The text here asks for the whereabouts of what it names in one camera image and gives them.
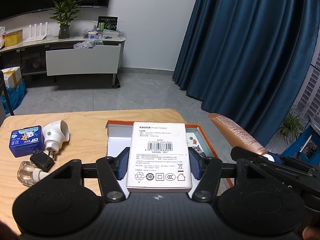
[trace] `blue curtain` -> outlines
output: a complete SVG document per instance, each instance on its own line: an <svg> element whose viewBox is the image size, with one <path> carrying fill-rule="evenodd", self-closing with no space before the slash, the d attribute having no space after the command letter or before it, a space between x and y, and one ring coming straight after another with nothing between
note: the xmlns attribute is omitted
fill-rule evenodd
<svg viewBox="0 0 320 240"><path fill-rule="evenodd" d="M172 79L266 145L315 49L320 0L196 0Z"/></svg>

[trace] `blue box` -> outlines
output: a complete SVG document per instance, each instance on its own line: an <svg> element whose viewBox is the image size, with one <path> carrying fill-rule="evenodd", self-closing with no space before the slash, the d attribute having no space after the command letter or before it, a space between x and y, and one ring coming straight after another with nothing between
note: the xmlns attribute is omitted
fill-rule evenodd
<svg viewBox="0 0 320 240"><path fill-rule="evenodd" d="M41 126L27 127L11 132L9 149L14 157L44 151L44 136Z"/></svg>

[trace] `black chair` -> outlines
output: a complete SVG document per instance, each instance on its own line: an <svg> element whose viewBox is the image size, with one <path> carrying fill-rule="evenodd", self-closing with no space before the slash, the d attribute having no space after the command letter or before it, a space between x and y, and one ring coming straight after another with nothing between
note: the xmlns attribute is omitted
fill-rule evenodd
<svg viewBox="0 0 320 240"><path fill-rule="evenodd" d="M7 88L5 86L4 82L4 75L3 72L0 70L0 95L2 95L2 92L4 93L5 101L7 101L7 106L9 108L9 112L11 115L14 115L14 112L12 110L12 106L10 104L9 95L7 92Z"/></svg>

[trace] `barcode number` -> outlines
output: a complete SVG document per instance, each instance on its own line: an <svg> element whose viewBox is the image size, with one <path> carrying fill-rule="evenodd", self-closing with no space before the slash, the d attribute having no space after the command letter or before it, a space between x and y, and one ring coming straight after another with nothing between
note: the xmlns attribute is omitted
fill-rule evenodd
<svg viewBox="0 0 320 240"><path fill-rule="evenodd" d="M172 151L172 143L148 143L148 151Z"/></svg>

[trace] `clear liquid refill bottle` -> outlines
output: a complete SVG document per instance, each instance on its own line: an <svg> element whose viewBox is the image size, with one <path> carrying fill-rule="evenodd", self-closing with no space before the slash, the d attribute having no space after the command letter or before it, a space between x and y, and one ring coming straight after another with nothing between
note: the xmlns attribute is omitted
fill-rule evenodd
<svg viewBox="0 0 320 240"><path fill-rule="evenodd" d="M23 161L18 170L17 178L23 185L32 186L48 175L49 173L37 168L32 162Z"/></svg>

